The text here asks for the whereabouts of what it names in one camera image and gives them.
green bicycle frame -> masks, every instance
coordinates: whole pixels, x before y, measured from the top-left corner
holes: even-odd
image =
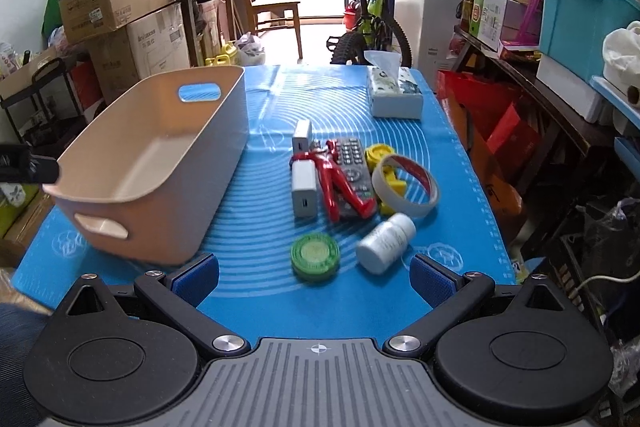
[[[369,12],[369,15],[373,17],[380,17],[382,15],[383,2],[384,0],[369,0],[369,3],[367,4],[367,11]],[[362,19],[357,31],[364,35],[367,46],[372,46],[374,44],[373,28],[371,26],[370,17]]]

tissue pack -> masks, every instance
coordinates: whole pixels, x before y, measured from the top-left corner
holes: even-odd
[[[369,68],[367,90],[374,118],[421,119],[422,92],[409,68],[400,68],[397,80],[380,68]]]

red action figure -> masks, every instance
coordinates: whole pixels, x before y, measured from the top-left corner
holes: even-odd
[[[378,209],[378,204],[374,198],[361,200],[356,192],[351,188],[347,177],[335,162],[338,159],[337,149],[332,140],[326,141],[325,148],[313,148],[309,152],[296,153],[289,161],[289,167],[294,161],[311,160],[316,165],[324,206],[329,213],[329,219],[336,223],[340,220],[340,210],[335,202],[334,186],[342,193],[344,199],[349,203],[362,219],[369,219]]]

white chest freezer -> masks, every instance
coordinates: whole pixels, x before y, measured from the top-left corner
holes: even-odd
[[[395,0],[394,17],[404,30],[414,58],[413,67],[422,73],[431,89],[436,72],[450,70],[455,58],[449,55],[453,28],[459,23],[456,8],[462,0]]]

beige plastic basket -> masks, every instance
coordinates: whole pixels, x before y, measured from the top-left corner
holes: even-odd
[[[211,83],[220,97],[203,100]],[[58,160],[58,183],[44,189],[95,248],[182,264],[207,232],[248,128],[242,68],[155,74],[78,136]]]

